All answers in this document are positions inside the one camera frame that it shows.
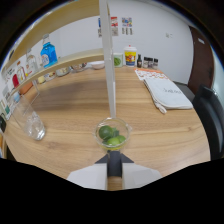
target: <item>white stand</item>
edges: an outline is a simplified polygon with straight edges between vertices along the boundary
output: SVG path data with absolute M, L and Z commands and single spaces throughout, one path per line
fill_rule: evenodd
M 107 190 L 107 164 L 94 164 L 73 171 L 67 180 L 84 188 Z
M 111 18 L 107 0 L 99 0 L 100 21 L 103 41 L 104 62 L 107 78 L 107 91 L 110 106 L 110 116 L 116 117 L 116 87 L 114 74 L 114 56 L 111 32 Z
M 140 188 L 162 178 L 157 170 L 153 170 L 135 163 L 122 163 L 122 188 Z

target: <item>small bottle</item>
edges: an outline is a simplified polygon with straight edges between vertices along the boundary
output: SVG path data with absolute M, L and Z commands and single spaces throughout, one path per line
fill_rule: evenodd
M 18 61 L 17 66 L 18 66 L 17 77 L 18 77 L 19 84 L 21 84 L 25 81 L 26 74 L 25 74 L 24 68 L 20 64 L 20 61 Z
M 13 75 L 12 82 L 13 82 L 14 88 L 18 87 L 19 81 L 18 81 L 18 77 L 16 74 Z
M 153 58 L 149 58 L 149 68 L 152 68 L 153 66 Z
M 143 68 L 148 68 L 148 67 L 149 67 L 149 58 L 144 57 Z
M 31 48 L 27 50 L 26 60 L 27 60 L 27 65 L 26 65 L 27 74 L 29 77 L 31 77 L 38 71 L 37 61 L 35 56 L 31 54 Z
M 158 59 L 154 58 L 153 69 L 158 69 Z
M 137 67 L 138 68 L 142 67 L 142 59 L 141 59 L 141 55 L 140 54 L 138 54 Z
M 50 43 L 49 34 L 43 36 L 43 49 L 40 52 L 44 68 L 58 62 L 54 45 Z

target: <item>blue bottle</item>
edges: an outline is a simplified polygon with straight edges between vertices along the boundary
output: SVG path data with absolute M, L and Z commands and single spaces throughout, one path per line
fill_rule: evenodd
M 40 52 L 44 68 L 58 62 L 54 45 L 50 43 L 49 34 L 43 36 L 43 49 Z

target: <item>white pole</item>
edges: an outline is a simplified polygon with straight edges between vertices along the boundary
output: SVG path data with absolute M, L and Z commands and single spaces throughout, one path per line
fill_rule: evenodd
M 111 32 L 111 18 L 107 0 L 99 0 L 100 22 L 103 41 L 104 62 L 107 78 L 107 91 L 110 106 L 110 116 L 116 117 L 116 86 L 114 74 L 114 56 Z

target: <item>wooden table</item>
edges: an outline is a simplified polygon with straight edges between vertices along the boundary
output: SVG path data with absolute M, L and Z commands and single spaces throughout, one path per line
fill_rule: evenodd
M 115 69 L 117 117 L 133 128 L 124 154 L 136 164 L 167 176 L 210 160 L 204 128 L 194 109 L 168 110 L 154 105 L 133 68 Z M 110 116 L 105 70 L 91 68 L 38 85 L 33 108 L 46 128 L 41 141 L 26 136 L 11 116 L 5 137 L 18 162 L 32 164 L 66 179 L 70 172 L 93 165 L 104 156 L 92 131 Z M 26 94 L 32 98 L 35 89 Z M 108 190 L 121 189 L 110 178 Z

